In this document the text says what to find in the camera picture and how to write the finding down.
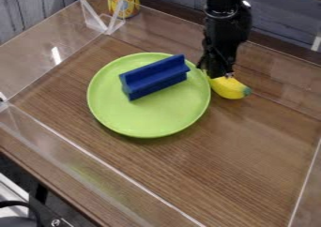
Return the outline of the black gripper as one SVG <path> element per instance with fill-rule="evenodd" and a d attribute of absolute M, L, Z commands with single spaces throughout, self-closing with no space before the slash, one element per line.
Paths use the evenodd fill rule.
<path fill-rule="evenodd" d="M 237 49 L 249 39 L 250 31 L 250 13 L 237 13 L 230 18 L 206 17 L 205 49 L 197 67 L 206 71 L 211 79 L 233 75 Z"/>

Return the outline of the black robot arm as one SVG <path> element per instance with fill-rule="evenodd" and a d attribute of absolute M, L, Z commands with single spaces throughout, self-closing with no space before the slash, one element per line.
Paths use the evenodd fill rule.
<path fill-rule="evenodd" d="M 211 79 L 230 77 L 239 45 L 251 31 L 251 6 L 245 0 L 206 0 L 203 53 L 197 67 Z"/>

